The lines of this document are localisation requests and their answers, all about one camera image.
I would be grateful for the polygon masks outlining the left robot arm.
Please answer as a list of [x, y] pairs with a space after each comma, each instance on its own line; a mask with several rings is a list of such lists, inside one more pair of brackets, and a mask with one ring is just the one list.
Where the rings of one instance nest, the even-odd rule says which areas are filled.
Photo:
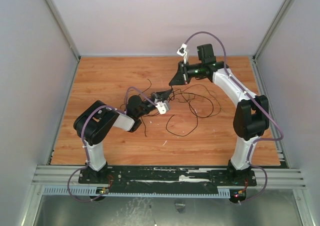
[[113, 177], [104, 156], [103, 141], [111, 128], [133, 133], [142, 124], [142, 117], [156, 110], [163, 115], [170, 110], [172, 89], [153, 92], [149, 97], [135, 87], [129, 87], [124, 98], [124, 110], [98, 100], [74, 122], [86, 154], [85, 166], [79, 170], [80, 184], [104, 183]]

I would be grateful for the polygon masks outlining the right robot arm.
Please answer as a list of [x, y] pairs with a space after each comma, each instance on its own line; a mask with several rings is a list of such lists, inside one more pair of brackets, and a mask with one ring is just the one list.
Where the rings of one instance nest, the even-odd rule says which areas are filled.
[[269, 128], [269, 111], [266, 96], [258, 96], [247, 89], [232, 73], [224, 61], [217, 61], [211, 44], [197, 47], [199, 63], [189, 64], [187, 45], [183, 43], [177, 54], [183, 57], [177, 72], [169, 82], [170, 86], [187, 85], [192, 78], [209, 79], [229, 97], [235, 105], [233, 129], [237, 135], [234, 154], [227, 165], [227, 180], [239, 185], [250, 177], [250, 161], [259, 139]]

